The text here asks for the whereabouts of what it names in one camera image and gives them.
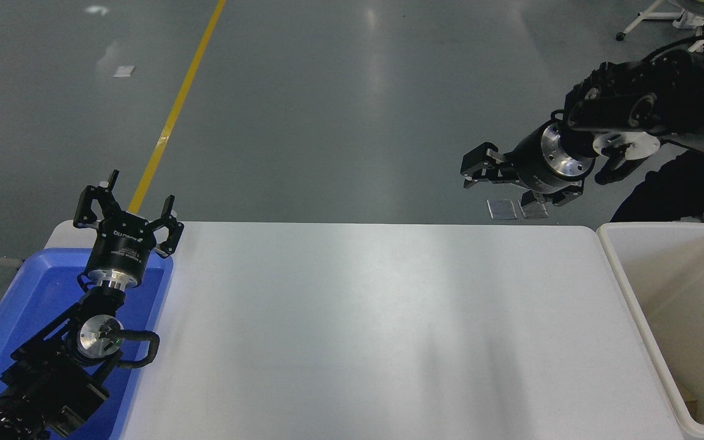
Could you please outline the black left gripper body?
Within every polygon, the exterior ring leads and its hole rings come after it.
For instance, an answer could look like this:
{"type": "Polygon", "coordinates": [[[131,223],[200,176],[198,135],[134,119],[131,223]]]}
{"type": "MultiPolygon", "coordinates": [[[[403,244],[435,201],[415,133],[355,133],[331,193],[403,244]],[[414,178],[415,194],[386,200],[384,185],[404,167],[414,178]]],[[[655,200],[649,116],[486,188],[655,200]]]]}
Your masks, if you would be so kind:
{"type": "Polygon", "coordinates": [[[104,218],[86,265],[86,277],[100,281],[105,275],[123,274],[127,284],[141,284],[150,253],[156,246],[148,220],[134,214],[104,218]]]}

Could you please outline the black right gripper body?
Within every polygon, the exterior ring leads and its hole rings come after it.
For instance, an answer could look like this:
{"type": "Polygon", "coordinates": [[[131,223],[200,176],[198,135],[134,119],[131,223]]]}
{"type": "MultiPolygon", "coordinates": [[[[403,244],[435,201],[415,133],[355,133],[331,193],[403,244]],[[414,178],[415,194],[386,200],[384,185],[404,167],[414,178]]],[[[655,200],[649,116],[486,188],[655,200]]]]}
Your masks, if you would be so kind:
{"type": "Polygon", "coordinates": [[[575,158],[562,145],[557,125],[543,125],[507,153],[520,183],[536,193],[551,194],[587,178],[587,159],[575,158]]]}

